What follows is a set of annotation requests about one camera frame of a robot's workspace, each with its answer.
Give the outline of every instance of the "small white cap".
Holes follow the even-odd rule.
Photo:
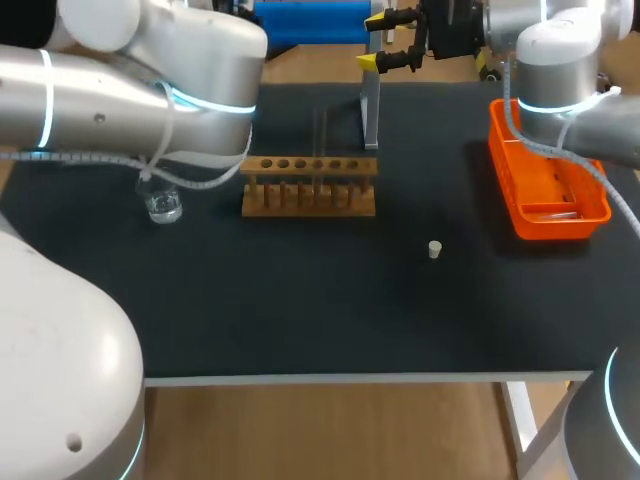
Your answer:
[[[442,244],[439,241],[431,240],[429,242],[429,258],[438,258],[441,250]]]

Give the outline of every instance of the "orange basket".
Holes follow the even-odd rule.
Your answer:
[[[604,187],[586,170],[527,150],[509,131],[503,100],[494,100],[489,110],[491,157],[518,236],[525,240],[588,238],[609,221]],[[511,100],[511,110],[520,128],[516,100]],[[604,173],[600,162],[592,163]]]

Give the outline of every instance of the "wooden floor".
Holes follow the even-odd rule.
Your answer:
[[[488,384],[165,389],[148,480],[514,478]]]

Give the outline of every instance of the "blue object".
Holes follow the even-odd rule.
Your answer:
[[[254,12],[271,47],[369,42],[369,2],[261,2]]]

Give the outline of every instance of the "black table surface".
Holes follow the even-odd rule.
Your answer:
[[[137,173],[112,166],[18,165],[0,207],[122,306],[147,377],[593,369],[640,332],[640,245],[617,210],[587,242],[515,236],[486,143],[499,95],[384,85],[375,218],[245,219],[236,178],[155,226]],[[310,155],[314,111],[327,154],[356,151],[357,96],[265,87],[253,153]],[[640,211],[633,173],[607,173]]]

